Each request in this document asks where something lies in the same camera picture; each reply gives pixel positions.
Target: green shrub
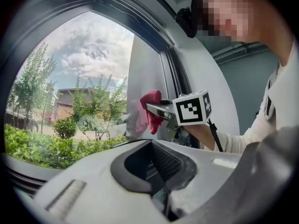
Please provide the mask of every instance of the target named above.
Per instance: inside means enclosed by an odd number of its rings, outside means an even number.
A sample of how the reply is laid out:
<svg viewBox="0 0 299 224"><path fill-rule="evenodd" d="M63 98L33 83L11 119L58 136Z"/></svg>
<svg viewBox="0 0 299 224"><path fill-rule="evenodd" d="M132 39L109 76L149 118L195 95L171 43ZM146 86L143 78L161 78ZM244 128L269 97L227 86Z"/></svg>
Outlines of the green shrub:
<svg viewBox="0 0 299 224"><path fill-rule="evenodd" d="M85 156L110 149L126 140L126 137L114 140L68 140L5 125L8 155L49 168L66 168Z"/></svg>
<svg viewBox="0 0 299 224"><path fill-rule="evenodd" d="M70 117L58 119L54 123L53 130L60 138L70 139L76 134L77 124Z"/></svg>

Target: white cube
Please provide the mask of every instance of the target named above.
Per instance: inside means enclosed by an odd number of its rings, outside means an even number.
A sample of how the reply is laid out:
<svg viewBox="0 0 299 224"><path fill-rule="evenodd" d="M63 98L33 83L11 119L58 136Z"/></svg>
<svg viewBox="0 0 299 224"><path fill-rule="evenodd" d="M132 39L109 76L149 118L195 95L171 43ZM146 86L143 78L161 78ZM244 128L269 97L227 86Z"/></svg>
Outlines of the white cube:
<svg viewBox="0 0 299 224"><path fill-rule="evenodd" d="M172 103L179 126L205 124L212 114L208 91L191 93Z"/></svg>

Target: person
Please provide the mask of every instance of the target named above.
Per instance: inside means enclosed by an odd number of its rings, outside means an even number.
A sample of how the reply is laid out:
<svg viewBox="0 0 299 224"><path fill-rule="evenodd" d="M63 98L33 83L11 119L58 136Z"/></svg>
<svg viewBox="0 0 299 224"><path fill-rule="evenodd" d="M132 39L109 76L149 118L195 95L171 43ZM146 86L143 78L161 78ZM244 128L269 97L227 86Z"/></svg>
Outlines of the person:
<svg viewBox="0 0 299 224"><path fill-rule="evenodd" d="M214 31L233 41L263 43L279 58L251 128L240 136L217 131L224 152L242 153L248 144L260 142L282 127L299 125L298 45L278 10L267 0L192 0L191 12L193 23L201 28L206 25L210 29L212 25ZM207 125L184 129L205 149L218 150Z"/></svg>

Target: ground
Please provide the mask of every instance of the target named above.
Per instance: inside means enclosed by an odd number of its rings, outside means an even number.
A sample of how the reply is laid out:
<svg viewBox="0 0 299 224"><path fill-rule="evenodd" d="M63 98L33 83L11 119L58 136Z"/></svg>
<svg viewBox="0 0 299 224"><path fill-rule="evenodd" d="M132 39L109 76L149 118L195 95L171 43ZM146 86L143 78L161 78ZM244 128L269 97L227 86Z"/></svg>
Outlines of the ground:
<svg viewBox="0 0 299 224"><path fill-rule="evenodd" d="M50 127L48 125L43 125L43 134L45 135L55 135L53 127ZM89 139L95 139L95 132L93 131L88 131L86 132L87 136ZM73 137L74 139L79 139L79 140L88 140L86 135L84 135L81 131L77 131L76 135ZM104 134L102 136L102 140L107 140L107 136Z"/></svg>

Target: car window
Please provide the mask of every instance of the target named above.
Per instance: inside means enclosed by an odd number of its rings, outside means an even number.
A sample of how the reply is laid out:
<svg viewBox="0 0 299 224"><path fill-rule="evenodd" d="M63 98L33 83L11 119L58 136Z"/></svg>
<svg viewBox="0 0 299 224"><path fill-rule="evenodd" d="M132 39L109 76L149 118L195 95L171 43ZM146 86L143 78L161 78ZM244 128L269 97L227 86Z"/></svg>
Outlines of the car window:
<svg viewBox="0 0 299 224"><path fill-rule="evenodd" d="M35 47L14 81L7 154L64 169L129 139L166 140L150 134L139 102L150 90L165 97L161 74L160 54L116 22L92 12L69 20Z"/></svg>

